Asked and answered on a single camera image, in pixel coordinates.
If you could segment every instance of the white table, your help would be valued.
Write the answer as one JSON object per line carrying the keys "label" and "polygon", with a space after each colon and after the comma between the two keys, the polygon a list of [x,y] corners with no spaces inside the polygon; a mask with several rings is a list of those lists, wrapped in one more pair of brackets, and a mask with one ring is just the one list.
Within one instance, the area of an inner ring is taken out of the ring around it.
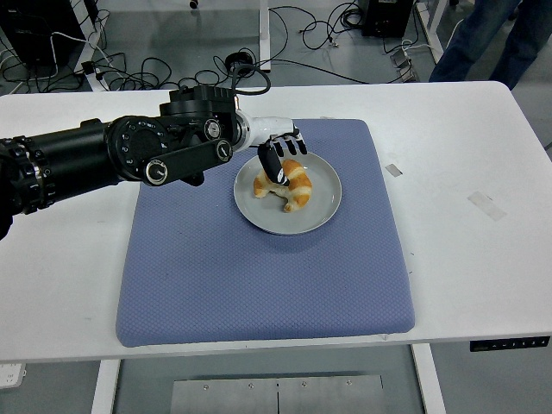
{"label": "white table", "polygon": [[[75,128],[93,117],[156,116],[167,98],[166,91],[1,97],[0,135]],[[116,307],[138,184],[121,183],[15,217],[0,241],[0,361],[552,333],[552,165],[503,85],[273,88],[242,97],[241,108],[252,116],[367,123],[411,273],[416,326],[389,336],[125,348],[115,334]],[[403,174],[393,177],[390,164]]]}

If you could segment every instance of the jeans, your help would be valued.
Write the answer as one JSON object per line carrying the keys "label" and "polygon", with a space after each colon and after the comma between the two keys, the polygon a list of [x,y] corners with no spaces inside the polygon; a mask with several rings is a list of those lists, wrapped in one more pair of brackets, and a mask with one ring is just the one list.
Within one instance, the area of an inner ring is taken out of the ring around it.
{"label": "jeans", "polygon": [[[518,4],[519,0],[475,0],[474,11],[458,26],[430,82],[464,80]],[[551,34],[552,0],[524,0],[490,80],[512,90]]]}

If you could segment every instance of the croissant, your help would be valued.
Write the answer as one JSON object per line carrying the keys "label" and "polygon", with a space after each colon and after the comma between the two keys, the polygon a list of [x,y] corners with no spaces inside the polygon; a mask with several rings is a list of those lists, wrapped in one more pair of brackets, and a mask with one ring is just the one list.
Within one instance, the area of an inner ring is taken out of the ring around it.
{"label": "croissant", "polygon": [[287,204],[284,206],[286,213],[301,210],[309,202],[312,193],[312,183],[307,177],[301,164],[295,160],[282,161],[284,174],[290,180],[288,187],[274,184],[265,173],[260,170],[253,182],[253,192],[257,198],[265,197],[270,191],[280,197],[287,198]]}

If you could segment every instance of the robotic arm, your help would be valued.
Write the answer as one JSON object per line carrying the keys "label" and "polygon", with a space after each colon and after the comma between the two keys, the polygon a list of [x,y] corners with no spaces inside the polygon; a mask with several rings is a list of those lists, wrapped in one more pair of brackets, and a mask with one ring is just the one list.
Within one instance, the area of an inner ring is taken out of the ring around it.
{"label": "robotic arm", "polygon": [[268,178],[289,185],[279,163],[283,140],[291,154],[306,147],[287,118],[252,118],[235,108],[232,90],[210,86],[171,91],[160,116],[92,119],[80,128],[0,140],[0,239],[12,216],[121,181],[164,185],[204,182],[203,171],[234,151],[257,147]]}

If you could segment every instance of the white plate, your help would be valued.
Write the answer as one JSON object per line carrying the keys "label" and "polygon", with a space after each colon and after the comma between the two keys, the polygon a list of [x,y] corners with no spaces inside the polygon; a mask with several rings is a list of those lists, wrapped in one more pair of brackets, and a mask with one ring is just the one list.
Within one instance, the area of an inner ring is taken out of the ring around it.
{"label": "white plate", "polygon": [[275,235],[300,235],[326,223],[342,200],[342,184],[328,162],[317,155],[293,155],[312,183],[309,203],[299,211],[284,212],[285,198],[269,193],[263,198],[253,194],[253,182],[261,170],[259,157],[253,157],[238,172],[234,199],[241,213],[255,226]]}

